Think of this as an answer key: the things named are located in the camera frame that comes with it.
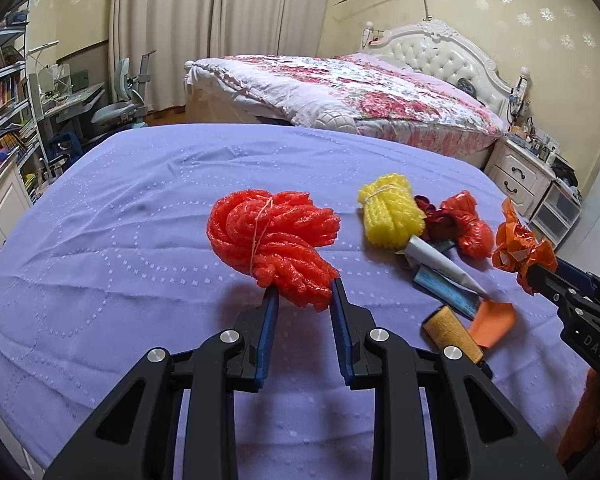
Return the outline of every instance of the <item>red foam net bundle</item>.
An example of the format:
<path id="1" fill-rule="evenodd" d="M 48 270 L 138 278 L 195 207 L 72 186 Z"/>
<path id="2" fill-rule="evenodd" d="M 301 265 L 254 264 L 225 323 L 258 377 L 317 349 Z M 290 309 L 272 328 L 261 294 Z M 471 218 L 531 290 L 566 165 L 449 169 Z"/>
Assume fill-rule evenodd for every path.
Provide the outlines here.
<path id="1" fill-rule="evenodd" d="M 248 189 L 218 200 L 206 236 L 228 266 L 253 276 L 261 287 L 272 283 L 297 306 L 318 312 L 331 303 L 331 280 L 338 271 L 314 249 L 333 244 L 340 218 L 318 208 L 309 194 Z"/>

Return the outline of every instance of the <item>yellow foam net bundle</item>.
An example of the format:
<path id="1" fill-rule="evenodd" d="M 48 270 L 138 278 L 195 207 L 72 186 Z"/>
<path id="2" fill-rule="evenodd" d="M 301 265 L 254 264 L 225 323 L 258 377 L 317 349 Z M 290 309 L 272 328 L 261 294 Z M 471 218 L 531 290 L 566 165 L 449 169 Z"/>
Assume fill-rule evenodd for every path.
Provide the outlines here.
<path id="1" fill-rule="evenodd" d="M 364 207 L 365 235 L 373 245 L 403 249 L 412 235 L 424 231 L 426 215 L 418 208 L 411 185 L 401 174 L 381 176 L 358 192 Z"/>

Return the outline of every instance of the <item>cardboard tube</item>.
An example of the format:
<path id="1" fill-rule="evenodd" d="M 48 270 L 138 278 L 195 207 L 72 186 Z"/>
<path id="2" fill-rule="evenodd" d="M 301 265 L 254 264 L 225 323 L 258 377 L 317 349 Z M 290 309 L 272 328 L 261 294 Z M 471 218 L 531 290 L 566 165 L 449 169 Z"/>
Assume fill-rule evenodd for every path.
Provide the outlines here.
<path id="1" fill-rule="evenodd" d="M 417 236 L 412 236 L 409 239 L 409 243 L 404 248 L 404 256 L 408 256 L 430 269 L 436 270 L 446 278 L 476 292 L 484 298 L 489 297 L 478 282 L 464 272 L 464 270 Z"/>
<path id="2" fill-rule="evenodd" d="M 484 358 L 482 349 L 448 306 L 435 311 L 424 320 L 422 327 L 441 352 L 448 346 L 457 346 L 474 364 Z"/>

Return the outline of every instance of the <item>drawer handle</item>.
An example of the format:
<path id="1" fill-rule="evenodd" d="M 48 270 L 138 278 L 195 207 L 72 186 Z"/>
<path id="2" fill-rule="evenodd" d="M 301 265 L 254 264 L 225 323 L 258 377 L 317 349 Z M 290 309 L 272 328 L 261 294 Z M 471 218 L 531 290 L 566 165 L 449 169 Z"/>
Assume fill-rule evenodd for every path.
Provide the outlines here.
<path id="1" fill-rule="evenodd" d="M 516 194 L 518 192 L 518 188 L 509 189 L 509 183 L 506 180 L 504 181 L 504 187 L 506 187 L 507 191 L 509 191 L 510 193 Z"/>
<path id="2" fill-rule="evenodd" d="M 524 174 L 524 173 L 522 173 L 522 170 L 520 170 L 520 168 L 514 168 L 514 167 L 512 167 L 512 168 L 511 168 L 511 172 L 512 172 L 512 173 L 515 173 L 516 171 L 519 171 L 519 172 L 520 172 L 520 175 L 522 176 L 522 180 L 524 180 L 524 179 L 526 178 L 526 177 L 525 177 L 525 174 Z"/>

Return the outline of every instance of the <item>desk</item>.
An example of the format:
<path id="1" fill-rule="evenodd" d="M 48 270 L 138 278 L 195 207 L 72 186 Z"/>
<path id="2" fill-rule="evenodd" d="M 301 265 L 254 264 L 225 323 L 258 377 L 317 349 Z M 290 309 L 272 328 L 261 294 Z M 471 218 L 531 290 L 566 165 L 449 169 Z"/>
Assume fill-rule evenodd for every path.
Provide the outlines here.
<path id="1" fill-rule="evenodd" d="M 65 101 L 47 110 L 42 119 L 46 133 L 45 142 L 49 142 L 54 136 L 54 130 L 51 124 L 52 117 L 56 117 L 56 124 L 72 120 L 74 123 L 75 135 L 78 139 L 81 139 L 82 128 L 80 127 L 79 117 L 91 110 L 102 94 L 104 94 L 104 83 L 97 83 L 80 90 L 75 94 L 69 95 Z"/>

